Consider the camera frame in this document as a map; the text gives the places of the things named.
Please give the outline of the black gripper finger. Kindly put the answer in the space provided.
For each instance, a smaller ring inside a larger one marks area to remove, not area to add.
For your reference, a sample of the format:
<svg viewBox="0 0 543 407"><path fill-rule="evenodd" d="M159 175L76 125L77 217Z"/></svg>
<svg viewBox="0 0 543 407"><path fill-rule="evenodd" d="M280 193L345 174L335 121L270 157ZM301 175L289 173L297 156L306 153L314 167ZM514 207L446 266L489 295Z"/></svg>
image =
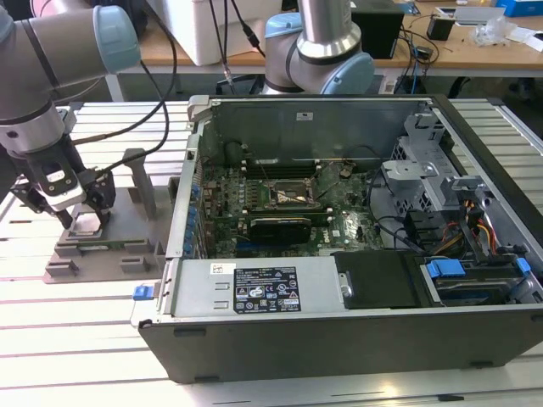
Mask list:
<svg viewBox="0 0 543 407"><path fill-rule="evenodd" d="M85 169L78 174L78 180L85 193L82 204L92 209L101 226L106 225L116 198L115 181L111 171Z"/></svg>
<svg viewBox="0 0 543 407"><path fill-rule="evenodd" d="M72 226L73 218L67 210L55 211L47 200L25 178L19 178L10 187L10 192L36 214L47 213L57 218L65 230Z"/></svg>

